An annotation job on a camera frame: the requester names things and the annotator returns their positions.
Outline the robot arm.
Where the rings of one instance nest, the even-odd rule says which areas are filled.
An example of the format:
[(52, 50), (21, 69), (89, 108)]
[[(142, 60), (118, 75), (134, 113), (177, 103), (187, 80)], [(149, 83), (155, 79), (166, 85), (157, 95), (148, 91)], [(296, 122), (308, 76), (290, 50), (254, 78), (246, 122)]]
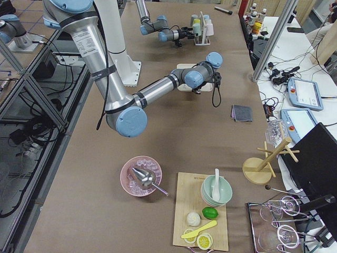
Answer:
[(182, 27), (177, 30), (169, 28), (165, 15), (157, 17), (156, 21), (151, 21), (150, 14), (146, 8), (145, 1), (135, 1), (140, 17), (140, 31), (142, 35), (158, 32), (158, 39), (161, 42), (173, 41), (177, 47), (181, 47), (180, 39), (194, 39), (196, 34), (191, 27)]
[(44, 1), (46, 26), (67, 32), (96, 83), (104, 108), (102, 116), (110, 128), (128, 138), (140, 135), (147, 126), (145, 107), (186, 84), (197, 92), (206, 83), (220, 79), (222, 56), (209, 53), (205, 61), (189, 69), (175, 69), (135, 94), (141, 63), (126, 52), (120, 12), (116, 1)]

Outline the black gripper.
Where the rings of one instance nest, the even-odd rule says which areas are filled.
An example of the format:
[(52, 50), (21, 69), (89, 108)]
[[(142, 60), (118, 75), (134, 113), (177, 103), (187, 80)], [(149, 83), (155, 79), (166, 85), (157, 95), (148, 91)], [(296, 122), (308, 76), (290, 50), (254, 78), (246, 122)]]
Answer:
[(188, 38), (188, 39), (191, 39), (192, 37), (196, 37), (197, 34), (194, 34), (192, 33), (192, 27), (188, 27), (188, 26), (185, 26), (185, 27), (182, 27), (181, 29), (178, 29), (178, 39), (183, 39), (183, 38)]
[(197, 88), (194, 88), (192, 89), (192, 92), (195, 93), (195, 94), (201, 94), (201, 87), (197, 87)]

